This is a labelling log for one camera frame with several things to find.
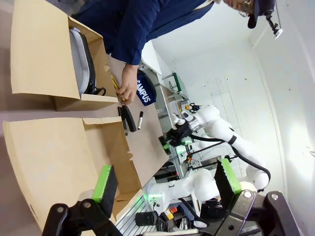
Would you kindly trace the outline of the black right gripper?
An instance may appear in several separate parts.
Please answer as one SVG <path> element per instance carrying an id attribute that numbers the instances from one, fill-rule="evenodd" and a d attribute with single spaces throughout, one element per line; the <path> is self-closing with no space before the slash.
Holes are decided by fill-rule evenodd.
<path id="1" fill-rule="evenodd" d="M 176 124 L 176 129 L 170 129 L 168 131 L 168 140 L 164 136 L 160 136 L 158 139 L 163 147 L 163 150 L 166 154 L 171 154 L 170 145 L 173 147 L 180 146 L 182 144 L 182 139 L 188 137 L 191 134 L 191 129 L 189 123 L 185 122 L 184 124 Z"/>

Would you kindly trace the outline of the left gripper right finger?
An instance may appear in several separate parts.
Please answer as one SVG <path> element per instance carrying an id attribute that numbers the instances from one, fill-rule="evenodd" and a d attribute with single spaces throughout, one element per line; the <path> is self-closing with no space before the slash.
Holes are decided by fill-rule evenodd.
<path id="1" fill-rule="evenodd" d="M 283 194 L 242 189 L 230 163 L 219 161 L 215 177 L 222 206 L 227 215 L 217 229 L 216 236 L 242 236 L 247 221 L 255 222 L 264 236 L 298 236 L 299 229 Z"/>

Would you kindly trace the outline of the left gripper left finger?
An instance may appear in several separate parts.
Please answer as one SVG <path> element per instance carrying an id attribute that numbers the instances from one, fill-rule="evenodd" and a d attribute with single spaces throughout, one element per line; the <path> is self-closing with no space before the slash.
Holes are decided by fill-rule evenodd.
<path id="1" fill-rule="evenodd" d="M 110 220 L 117 187 L 114 167 L 103 166 L 90 197 L 78 200 L 71 207 L 61 203 L 51 206 L 42 235 L 80 236 L 92 230 L 96 236 L 121 236 Z"/>

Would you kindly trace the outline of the person's right hand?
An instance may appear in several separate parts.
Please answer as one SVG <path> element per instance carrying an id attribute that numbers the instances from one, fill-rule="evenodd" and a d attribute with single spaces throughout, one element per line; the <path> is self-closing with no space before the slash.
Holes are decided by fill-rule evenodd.
<path id="1" fill-rule="evenodd" d="M 126 72 L 122 73 L 122 84 L 119 89 L 116 89 L 116 94 L 123 100 L 124 104 L 129 104 L 134 101 L 137 91 L 137 78 L 135 74 Z"/>

